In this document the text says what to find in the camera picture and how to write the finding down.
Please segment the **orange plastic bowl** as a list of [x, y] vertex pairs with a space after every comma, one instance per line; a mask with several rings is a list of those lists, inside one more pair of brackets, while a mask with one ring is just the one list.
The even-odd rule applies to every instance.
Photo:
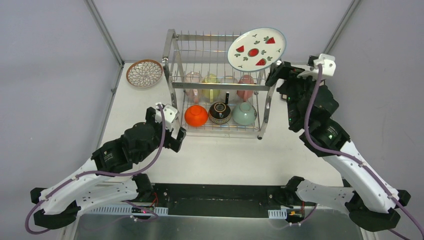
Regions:
[[184, 119], [189, 126], [200, 127], [208, 120], [208, 112], [203, 106], [192, 105], [184, 114]]

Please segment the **white ribbed mug black rim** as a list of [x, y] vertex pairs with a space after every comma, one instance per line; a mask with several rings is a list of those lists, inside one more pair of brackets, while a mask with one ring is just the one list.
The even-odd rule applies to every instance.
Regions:
[[[222, 84], [237, 84], [238, 81], [231, 75], [225, 75], [220, 82]], [[228, 103], [231, 104], [233, 103], [237, 98], [237, 90], [235, 89], [220, 89], [219, 90], [219, 99], [225, 101], [226, 100], [226, 96], [228, 94]]]

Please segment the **mint green bowl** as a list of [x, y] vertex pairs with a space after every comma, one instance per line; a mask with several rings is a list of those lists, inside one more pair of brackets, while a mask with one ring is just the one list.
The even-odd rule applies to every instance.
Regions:
[[233, 108], [232, 118], [239, 125], [249, 126], [257, 119], [257, 111], [252, 104], [242, 102]]

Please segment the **beige bowl dark rim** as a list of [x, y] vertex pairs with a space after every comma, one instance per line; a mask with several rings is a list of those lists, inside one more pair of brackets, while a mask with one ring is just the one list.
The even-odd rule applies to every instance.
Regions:
[[208, 119], [217, 125], [224, 125], [232, 117], [231, 108], [224, 102], [215, 102], [208, 110]]

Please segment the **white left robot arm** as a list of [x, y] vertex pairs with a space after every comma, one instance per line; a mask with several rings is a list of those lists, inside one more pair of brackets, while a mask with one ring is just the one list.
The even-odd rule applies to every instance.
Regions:
[[179, 152], [186, 130], [173, 137], [179, 111], [158, 103], [146, 110], [145, 120], [126, 129], [117, 139], [105, 142], [76, 171], [56, 185], [30, 191], [33, 209], [28, 220], [43, 233], [72, 224], [83, 214], [116, 202], [148, 202], [154, 195], [146, 169], [134, 170], [150, 154], [163, 149]]

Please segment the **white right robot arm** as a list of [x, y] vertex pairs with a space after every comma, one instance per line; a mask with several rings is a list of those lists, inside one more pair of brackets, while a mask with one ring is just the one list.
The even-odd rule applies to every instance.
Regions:
[[369, 232], [393, 231], [401, 218], [397, 209], [408, 204], [409, 192], [384, 182], [349, 134], [331, 118], [339, 103], [326, 85], [289, 62], [272, 64], [265, 83], [271, 85], [279, 79], [283, 84], [277, 91], [286, 96], [289, 129], [300, 132], [304, 145], [340, 173], [343, 186], [323, 186], [293, 176], [271, 194], [270, 202], [288, 208], [315, 203], [346, 214]]

